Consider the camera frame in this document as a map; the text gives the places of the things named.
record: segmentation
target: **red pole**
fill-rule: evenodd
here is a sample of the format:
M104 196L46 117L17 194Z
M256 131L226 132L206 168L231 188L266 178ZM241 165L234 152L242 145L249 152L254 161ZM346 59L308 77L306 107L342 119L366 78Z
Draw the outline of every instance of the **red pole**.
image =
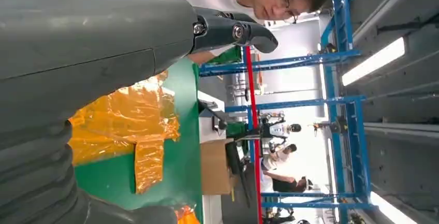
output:
M259 122L258 122L258 115L256 112L255 86L253 85L253 67L252 67L252 57L250 54L250 47L245 48L245 55L247 62L248 84L250 85L250 99L252 101L251 107L252 107L253 128L257 128ZM261 193L260 193L259 140L255 140L254 145L255 145L256 201L257 201L257 209L258 209L258 220L259 223L262 224L261 197L260 197Z

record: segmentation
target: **metal bolt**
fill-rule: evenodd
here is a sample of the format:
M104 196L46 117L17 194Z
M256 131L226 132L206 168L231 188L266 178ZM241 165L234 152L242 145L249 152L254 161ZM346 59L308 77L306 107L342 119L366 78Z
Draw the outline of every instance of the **metal bolt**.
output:
M242 37L243 33L244 33L244 29L241 26L235 25L233 27L233 37L234 37L234 39L240 39Z
M204 26L203 24L195 24L194 25L194 34L198 35L198 34L202 34L204 32Z

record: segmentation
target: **cardboard box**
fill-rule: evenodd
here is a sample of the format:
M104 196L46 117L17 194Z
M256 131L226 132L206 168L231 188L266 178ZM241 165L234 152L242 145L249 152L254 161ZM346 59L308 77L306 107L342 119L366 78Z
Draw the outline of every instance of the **cardboard box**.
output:
M237 181L227 166L225 145L228 142L233 142L233 139L201 143L201 188L203 195L228 195Z

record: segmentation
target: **table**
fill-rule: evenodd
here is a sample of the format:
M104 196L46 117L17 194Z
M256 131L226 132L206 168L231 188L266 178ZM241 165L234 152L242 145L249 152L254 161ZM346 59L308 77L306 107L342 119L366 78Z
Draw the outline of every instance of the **table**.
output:
M79 186L126 209L146 205L196 204L202 221L201 165L197 106L198 68L187 58L169 69L165 87L175 92L180 117L179 142L165 141L163 181L136 195L134 155L124 155L75 168Z

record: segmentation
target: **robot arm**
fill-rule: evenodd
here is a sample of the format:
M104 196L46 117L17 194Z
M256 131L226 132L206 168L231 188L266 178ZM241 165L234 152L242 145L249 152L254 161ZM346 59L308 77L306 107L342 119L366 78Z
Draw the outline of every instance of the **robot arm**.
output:
M8 224L177 223L172 209L126 211L81 191L68 118L191 52L275 48L255 23L199 14L185 0L0 0L0 9L0 222Z
M191 52L277 46L249 17L185 0L0 0L0 9L0 116L11 116L0 132L66 120Z
M194 24L195 39L191 53L229 44L254 46L262 53L270 53L277 48L274 35L245 14L197 7L195 12L198 21Z

